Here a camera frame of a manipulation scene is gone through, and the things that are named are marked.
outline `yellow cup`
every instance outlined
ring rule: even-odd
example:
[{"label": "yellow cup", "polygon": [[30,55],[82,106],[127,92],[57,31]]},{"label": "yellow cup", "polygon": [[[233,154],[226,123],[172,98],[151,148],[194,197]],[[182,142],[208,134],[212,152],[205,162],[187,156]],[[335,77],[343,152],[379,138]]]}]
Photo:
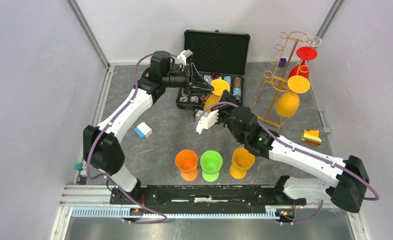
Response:
[{"label": "yellow cup", "polygon": [[248,169],[253,166],[256,157],[243,147],[237,148],[232,155],[232,166],[229,172],[235,179],[242,179],[247,175]]}]

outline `orange cup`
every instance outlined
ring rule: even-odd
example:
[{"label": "orange cup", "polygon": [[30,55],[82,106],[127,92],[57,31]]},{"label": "orange cup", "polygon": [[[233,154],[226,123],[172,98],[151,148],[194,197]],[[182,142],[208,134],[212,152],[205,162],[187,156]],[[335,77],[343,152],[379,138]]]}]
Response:
[{"label": "orange cup", "polygon": [[174,160],[180,175],[186,181],[193,181],[198,176],[198,155],[189,149],[180,151]]}]

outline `gray stone surface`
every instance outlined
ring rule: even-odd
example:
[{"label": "gray stone surface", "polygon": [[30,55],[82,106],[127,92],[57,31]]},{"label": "gray stone surface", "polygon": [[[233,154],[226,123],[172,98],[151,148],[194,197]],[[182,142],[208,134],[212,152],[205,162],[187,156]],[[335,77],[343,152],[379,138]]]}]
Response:
[{"label": "gray stone surface", "polygon": [[[148,66],[139,66],[138,76]],[[243,104],[252,108],[254,101],[264,81],[265,70],[273,71],[273,65],[268,62],[247,63],[244,76]],[[114,68],[111,85],[103,113],[107,118],[129,95],[134,84],[135,66],[125,65]],[[148,111],[142,114],[124,136],[121,147],[125,154],[125,164],[144,185],[172,184],[266,184],[274,185],[282,175],[296,178],[310,178],[311,175],[285,163],[256,158],[254,165],[243,179],[234,179],[229,173],[232,164],[232,153],[240,145],[230,132],[221,125],[215,125],[204,130],[201,135],[194,131],[195,119],[193,111],[176,107],[177,89],[167,89],[166,93]],[[271,103],[275,89],[266,83],[254,113],[264,116]],[[272,120],[279,119],[276,111],[272,111]],[[134,132],[141,122],[146,122],[153,130],[149,138],[142,140]],[[316,147],[301,140],[304,130],[320,130],[323,144]],[[331,154],[328,141],[323,133],[319,114],[311,91],[300,94],[300,106],[293,117],[282,120],[280,134],[302,146],[314,149],[324,154]],[[215,150],[223,157],[223,166],[217,181],[209,183],[201,176],[201,166],[198,162],[199,174],[196,180],[187,182],[182,179],[175,165],[175,156],[184,149],[196,152],[200,157],[205,151]],[[92,176],[98,170],[91,170]],[[88,180],[88,185],[102,185],[103,178]]]}]

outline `white wall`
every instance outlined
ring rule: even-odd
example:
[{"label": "white wall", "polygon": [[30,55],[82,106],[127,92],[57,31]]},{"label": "white wall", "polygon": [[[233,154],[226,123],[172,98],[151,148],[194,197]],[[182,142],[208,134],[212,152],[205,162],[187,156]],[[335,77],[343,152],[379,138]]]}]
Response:
[{"label": "white wall", "polygon": [[0,240],[49,238],[103,78],[66,1],[0,1]]},{"label": "white wall", "polygon": [[310,76],[336,154],[361,158],[380,195],[361,209],[371,239],[393,240],[393,1],[345,1]]},{"label": "white wall", "polygon": [[279,57],[281,32],[315,35],[334,0],[78,0],[111,63],[179,53],[185,30],[248,33],[249,62]]}]

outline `building block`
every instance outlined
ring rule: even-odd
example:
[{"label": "building block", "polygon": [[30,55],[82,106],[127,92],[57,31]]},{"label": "building block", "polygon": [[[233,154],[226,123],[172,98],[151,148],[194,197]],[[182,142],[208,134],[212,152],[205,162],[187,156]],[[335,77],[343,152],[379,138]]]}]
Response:
[{"label": "building block", "polygon": [[320,144],[322,144],[322,140],[319,137],[319,130],[304,130],[301,136],[301,140],[315,146],[320,146]]},{"label": "building block", "polygon": [[134,128],[134,131],[141,139],[146,139],[153,133],[153,130],[145,122],[141,122],[137,127]]},{"label": "building block", "polygon": [[285,65],[287,64],[287,59],[286,58],[281,58],[279,61],[279,68],[283,68],[285,67]]}]

